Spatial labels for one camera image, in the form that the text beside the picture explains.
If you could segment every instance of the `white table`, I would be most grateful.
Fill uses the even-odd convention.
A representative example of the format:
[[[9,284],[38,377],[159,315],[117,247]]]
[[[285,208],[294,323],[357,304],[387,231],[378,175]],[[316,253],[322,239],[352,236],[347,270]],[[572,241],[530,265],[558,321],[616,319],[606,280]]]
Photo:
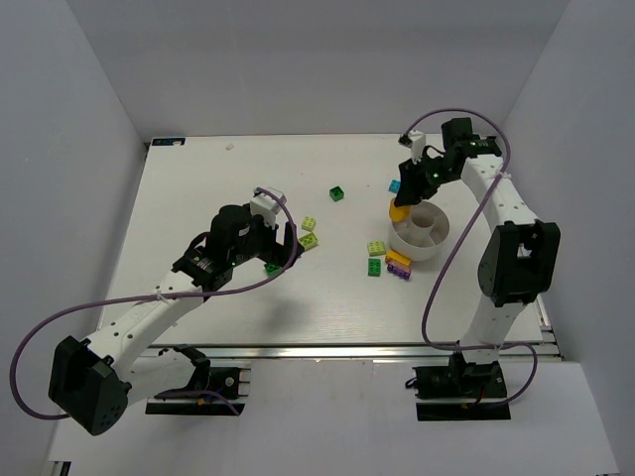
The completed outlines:
[[[429,136],[429,143],[440,146],[441,137]],[[151,147],[109,295],[150,292],[190,240],[208,230],[220,206],[249,201],[257,185],[272,186],[285,193],[299,224],[305,215],[317,219],[319,245],[262,289],[210,299],[158,343],[420,342],[426,299],[476,201],[462,182],[443,186],[432,201],[450,221],[444,252],[415,264],[409,282],[385,269],[380,278],[367,277],[366,244],[387,240],[395,196],[388,185],[408,157],[395,135],[187,138],[182,146]],[[328,195],[336,185],[345,193],[339,202]],[[469,325],[480,296],[476,268],[489,236],[479,219],[438,294],[432,339],[456,340]],[[265,277],[262,262],[253,260],[235,271],[227,288]],[[124,310],[106,309],[103,321]],[[508,338],[541,341],[536,305],[519,316]]]
[[[503,363],[510,390],[529,363]],[[241,417],[146,416],[101,436],[58,424],[69,476],[594,476],[617,471],[582,370],[542,365],[508,421],[418,422],[411,365],[259,361]]]

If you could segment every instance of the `white bowl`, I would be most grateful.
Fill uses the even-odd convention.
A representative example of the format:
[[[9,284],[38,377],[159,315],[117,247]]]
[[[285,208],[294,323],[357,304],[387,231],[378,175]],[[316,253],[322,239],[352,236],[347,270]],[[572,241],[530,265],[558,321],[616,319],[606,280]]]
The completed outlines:
[[[412,222],[422,223],[417,237],[417,245],[410,243],[412,230],[408,228],[408,220],[403,222],[390,222],[388,230],[388,244],[397,253],[401,253],[413,261],[430,260],[444,248],[445,240],[449,235],[449,220],[444,211],[429,201],[422,201],[411,209]],[[423,239],[422,230],[426,230]]]

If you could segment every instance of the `gray wall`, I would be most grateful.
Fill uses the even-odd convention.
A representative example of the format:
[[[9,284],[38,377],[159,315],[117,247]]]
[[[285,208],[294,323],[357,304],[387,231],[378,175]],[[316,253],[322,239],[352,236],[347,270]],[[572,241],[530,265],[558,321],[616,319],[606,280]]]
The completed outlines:
[[[635,475],[635,4],[571,2],[506,122],[512,172],[563,231],[546,297],[621,470]]]
[[[399,132],[451,105],[502,121],[569,0],[68,3],[147,140]]]
[[[144,151],[64,0],[3,2],[0,64],[0,472],[39,475],[54,424],[13,403],[9,361],[47,315],[104,296]],[[92,317],[52,325],[25,353],[20,388],[40,411],[55,410],[55,344]]]

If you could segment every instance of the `lego brick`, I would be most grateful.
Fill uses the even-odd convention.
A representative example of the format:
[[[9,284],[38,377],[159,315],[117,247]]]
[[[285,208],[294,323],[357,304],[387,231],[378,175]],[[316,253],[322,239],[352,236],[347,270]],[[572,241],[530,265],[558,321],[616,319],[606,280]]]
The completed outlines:
[[[393,193],[397,193],[399,191],[399,185],[401,182],[398,180],[393,180],[390,182],[390,186],[388,187],[388,191],[392,191]]]
[[[390,263],[391,261],[396,261],[397,263],[404,265],[406,268],[410,268],[410,264],[412,263],[411,259],[406,258],[404,255],[400,255],[393,250],[390,250],[386,254],[386,263]]]
[[[410,273],[412,271],[410,266],[406,266],[403,263],[400,263],[400,262],[395,261],[395,260],[390,260],[388,262],[388,266],[392,266],[394,268],[399,268],[400,270],[405,271],[406,273]]]
[[[395,206],[395,199],[390,200],[390,209],[388,211],[388,216],[392,221],[404,221],[410,215],[410,205],[404,206]]]
[[[333,199],[333,201],[340,201],[344,198],[344,190],[342,190],[339,186],[334,186],[331,190],[328,191],[328,194]]]
[[[381,260],[368,258],[368,276],[381,275]]]
[[[282,266],[274,265],[273,263],[267,263],[265,265],[265,272],[267,276],[275,275],[280,270],[282,270]]]
[[[392,263],[388,265],[388,273],[392,273],[393,275],[396,275],[399,278],[403,278],[406,281],[410,280],[410,270],[405,271],[399,266],[393,265]]]
[[[314,233],[309,233],[298,240],[302,246],[305,247],[305,251],[309,251],[311,248],[318,245],[318,238]]]
[[[371,241],[368,243],[369,256],[381,256],[386,254],[386,245],[383,241]]]
[[[312,216],[305,216],[302,222],[302,229],[307,231],[314,231],[316,228],[316,220]]]

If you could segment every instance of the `green lego brick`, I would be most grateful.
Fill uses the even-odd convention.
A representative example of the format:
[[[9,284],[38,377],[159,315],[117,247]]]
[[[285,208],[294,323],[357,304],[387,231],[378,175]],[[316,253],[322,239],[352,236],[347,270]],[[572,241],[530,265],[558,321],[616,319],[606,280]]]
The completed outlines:
[[[316,220],[312,216],[305,216],[305,220],[302,222],[302,229],[314,231],[314,228],[316,228]]]
[[[328,191],[328,194],[333,199],[333,201],[340,201],[344,198],[344,190],[342,190],[339,186],[333,187]]]
[[[313,233],[303,236],[298,241],[305,247],[305,251],[309,251],[311,248],[318,245],[318,238]]]
[[[267,263],[265,265],[265,272],[267,273],[267,276],[275,275],[280,270],[282,270],[282,266],[274,265],[272,263]]]
[[[386,245],[383,241],[371,241],[368,243],[368,255],[380,256],[386,254]]]
[[[368,258],[368,276],[381,275],[381,260],[377,258]]]

